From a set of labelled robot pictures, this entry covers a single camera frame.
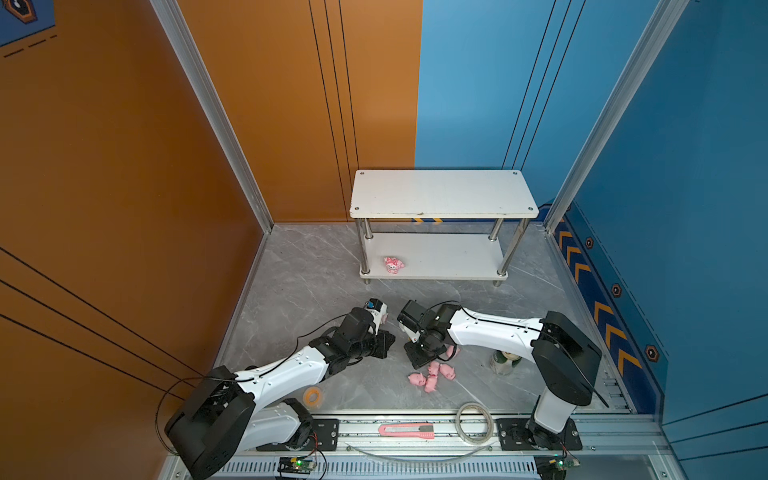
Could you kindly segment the pink bow character toy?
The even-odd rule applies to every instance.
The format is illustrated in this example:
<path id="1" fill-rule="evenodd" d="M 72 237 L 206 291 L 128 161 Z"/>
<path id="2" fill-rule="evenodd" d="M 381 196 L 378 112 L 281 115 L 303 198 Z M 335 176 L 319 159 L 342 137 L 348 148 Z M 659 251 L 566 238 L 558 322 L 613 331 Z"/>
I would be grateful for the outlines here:
<path id="1" fill-rule="evenodd" d="M 384 266 L 388 274 L 396 275 L 405 267 L 405 263 L 397 257 L 385 257 Z"/>

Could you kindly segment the white two-tier shelf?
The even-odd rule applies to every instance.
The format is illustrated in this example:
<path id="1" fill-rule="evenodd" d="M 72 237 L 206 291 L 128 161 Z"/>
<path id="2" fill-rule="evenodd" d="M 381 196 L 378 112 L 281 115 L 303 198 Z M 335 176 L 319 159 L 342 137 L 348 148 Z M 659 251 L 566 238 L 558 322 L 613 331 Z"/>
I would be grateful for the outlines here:
<path id="1" fill-rule="evenodd" d="M 519 170 L 360 170 L 352 187 L 364 282 L 384 280 L 490 281 L 508 269 L 539 214 Z M 490 220 L 482 233 L 373 232 L 374 220 Z M 385 257 L 405 267 L 388 274 Z"/>

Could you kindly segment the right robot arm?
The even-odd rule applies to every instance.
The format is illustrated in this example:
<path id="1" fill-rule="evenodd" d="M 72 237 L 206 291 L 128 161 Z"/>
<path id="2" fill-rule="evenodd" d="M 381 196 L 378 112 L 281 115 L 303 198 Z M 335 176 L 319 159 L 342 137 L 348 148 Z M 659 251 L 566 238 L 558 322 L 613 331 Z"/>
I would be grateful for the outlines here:
<path id="1" fill-rule="evenodd" d="M 405 350 L 415 368 L 446 357 L 450 346 L 489 348 L 535 364 L 545 388 L 528 421 L 532 434 L 563 433 L 574 410 L 597 394 L 601 349 L 560 312 L 523 319 L 475 312 L 452 301 L 427 308 L 410 300 L 397 321 L 410 339 Z"/>

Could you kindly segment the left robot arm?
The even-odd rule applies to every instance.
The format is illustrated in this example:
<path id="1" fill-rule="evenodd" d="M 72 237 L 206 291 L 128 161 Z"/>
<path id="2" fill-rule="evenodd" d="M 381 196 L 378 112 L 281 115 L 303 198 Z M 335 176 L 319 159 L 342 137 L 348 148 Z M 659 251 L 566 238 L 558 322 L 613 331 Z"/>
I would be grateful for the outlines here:
<path id="1" fill-rule="evenodd" d="M 381 327 L 387 316 L 387 305 L 371 299 L 284 359 L 239 372 L 220 366 L 201 378 L 164 427 L 191 477 L 210 478 L 241 451 L 270 444 L 303 447 L 312 416 L 291 393 L 364 358 L 386 358 L 395 340 Z"/>

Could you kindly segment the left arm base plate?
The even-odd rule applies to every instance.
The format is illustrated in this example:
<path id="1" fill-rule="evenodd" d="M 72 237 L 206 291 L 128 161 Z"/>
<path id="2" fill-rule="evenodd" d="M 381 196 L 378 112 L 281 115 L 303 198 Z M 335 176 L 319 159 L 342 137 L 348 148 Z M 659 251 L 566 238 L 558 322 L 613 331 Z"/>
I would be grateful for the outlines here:
<path id="1" fill-rule="evenodd" d="M 318 440 L 319 449 L 322 452 L 333 452 L 337 450 L 339 426 L 338 418 L 314 418 L 311 428 L 301 427 L 297 437 L 292 438 L 287 443 L 270 443 L 259 446 L 256 450 L 260 452 L 309 452 L 315 447 L 315 440 Z"/>

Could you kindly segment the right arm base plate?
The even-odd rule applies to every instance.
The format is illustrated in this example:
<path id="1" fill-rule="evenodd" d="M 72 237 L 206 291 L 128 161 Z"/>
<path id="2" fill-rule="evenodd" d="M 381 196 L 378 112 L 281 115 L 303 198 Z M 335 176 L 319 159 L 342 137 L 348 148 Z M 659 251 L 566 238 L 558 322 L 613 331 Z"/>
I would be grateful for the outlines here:
<path id="1" fill-rule="evenodd" d="M 531 418 L 500 418 L 495 421 L 503 451 L 561 450 L 581 451 L 581 436 L 573 419 L 568 419 L 560 433 L 537 426 Z"/>

